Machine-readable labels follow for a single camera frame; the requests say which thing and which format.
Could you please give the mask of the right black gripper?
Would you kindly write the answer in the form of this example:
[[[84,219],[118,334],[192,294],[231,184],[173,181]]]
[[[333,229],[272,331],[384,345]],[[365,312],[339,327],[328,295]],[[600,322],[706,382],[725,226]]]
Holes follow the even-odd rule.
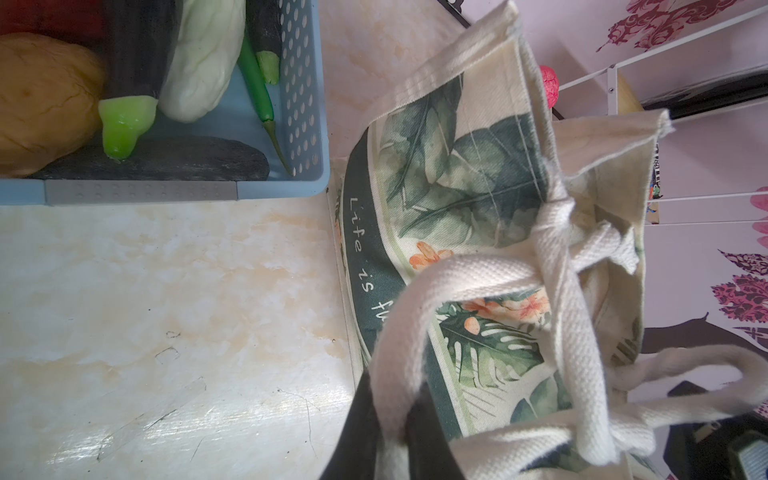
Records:
[[[767,479],[767,405],[740,416],[670,428],[669,479]]]

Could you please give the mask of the dark purple eggplant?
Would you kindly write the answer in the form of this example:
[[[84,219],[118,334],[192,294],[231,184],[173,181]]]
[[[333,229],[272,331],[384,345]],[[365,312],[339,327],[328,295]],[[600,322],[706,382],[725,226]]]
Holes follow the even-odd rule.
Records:
[[[183,3],[112,0],[103,3],[107,83],[98,113],[102,146],[123,161],[153,126],[178,39]]]

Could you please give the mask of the blue plastic vegetable basket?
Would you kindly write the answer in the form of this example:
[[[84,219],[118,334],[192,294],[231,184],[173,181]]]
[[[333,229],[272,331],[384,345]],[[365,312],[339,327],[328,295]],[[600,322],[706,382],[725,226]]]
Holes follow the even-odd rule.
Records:
[[[4,179],[2,205],[252,200],[324,191],[331,167],[319,7],[299,0],[284,1],[281,9],[280,82],[267,89],[274,138],[235,70],[217,107],[200,120],[183,124],[157,115],[121,163],[94,141],[33,178]]]

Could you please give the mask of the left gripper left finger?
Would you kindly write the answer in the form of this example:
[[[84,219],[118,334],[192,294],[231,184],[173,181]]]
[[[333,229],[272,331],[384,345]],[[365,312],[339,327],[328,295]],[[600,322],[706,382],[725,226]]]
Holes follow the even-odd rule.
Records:
[[[321,480],[373,480],[381,438],[370,375],[360,377],[336,448]]]

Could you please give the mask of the white daikon radish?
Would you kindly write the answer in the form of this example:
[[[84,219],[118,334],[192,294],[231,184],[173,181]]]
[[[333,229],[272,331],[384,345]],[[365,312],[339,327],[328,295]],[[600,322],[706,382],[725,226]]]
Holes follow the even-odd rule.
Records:
[[[218,106],[240,54],[245,15],[243,0],[183,3],[173,60],[159,97],[166,117],[192,123]]]

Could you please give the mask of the green chili pepper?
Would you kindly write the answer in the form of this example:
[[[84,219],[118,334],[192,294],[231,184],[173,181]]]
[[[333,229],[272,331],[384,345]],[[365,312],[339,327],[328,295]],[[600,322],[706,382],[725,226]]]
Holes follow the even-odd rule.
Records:
[[[293,176],[292,167],[285,159],[277,138],[277,125],[275,122],[274,108],[267,90],[261,68],[247,36],[243,37],[238,68],[243,76],[254,111],[262,123],[273,148],[289,176]]]

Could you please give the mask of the cream canvas grocery bag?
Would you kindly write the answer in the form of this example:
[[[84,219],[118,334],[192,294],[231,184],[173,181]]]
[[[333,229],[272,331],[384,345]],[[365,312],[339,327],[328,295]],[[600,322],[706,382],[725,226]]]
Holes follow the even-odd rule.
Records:
[[[554,120],[510,1],[377,101],[337,200],[374,479],[410,479],[423,383],[465,479],[651,479],[659,429],[765,402],[767,362],[747,348],[639,358],[670,128],[664,110]]]

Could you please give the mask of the brown potato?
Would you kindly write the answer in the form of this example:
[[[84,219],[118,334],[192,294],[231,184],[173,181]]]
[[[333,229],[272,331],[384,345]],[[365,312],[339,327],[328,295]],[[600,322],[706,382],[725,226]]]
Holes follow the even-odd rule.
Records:
[[[33,33],[1,37],[1,176],[24,178],[101,128],[106,83],[90,49]]]

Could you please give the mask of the pink dragon fruit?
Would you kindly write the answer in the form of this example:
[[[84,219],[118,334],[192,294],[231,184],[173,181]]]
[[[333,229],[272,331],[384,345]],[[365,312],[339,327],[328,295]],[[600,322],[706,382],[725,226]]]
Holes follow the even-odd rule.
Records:
[[[540,73],[544,85],[549,109],[553,109],[559,99],[560,81],[556,72],[549,66],[541,65]]]

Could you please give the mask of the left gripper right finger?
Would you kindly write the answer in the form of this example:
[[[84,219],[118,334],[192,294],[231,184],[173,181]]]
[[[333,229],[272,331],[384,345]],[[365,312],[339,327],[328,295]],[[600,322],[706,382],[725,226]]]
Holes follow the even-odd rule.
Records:
[[[464,480],[444,436],[431,391],[423,383],[405,424],[411,480]]]

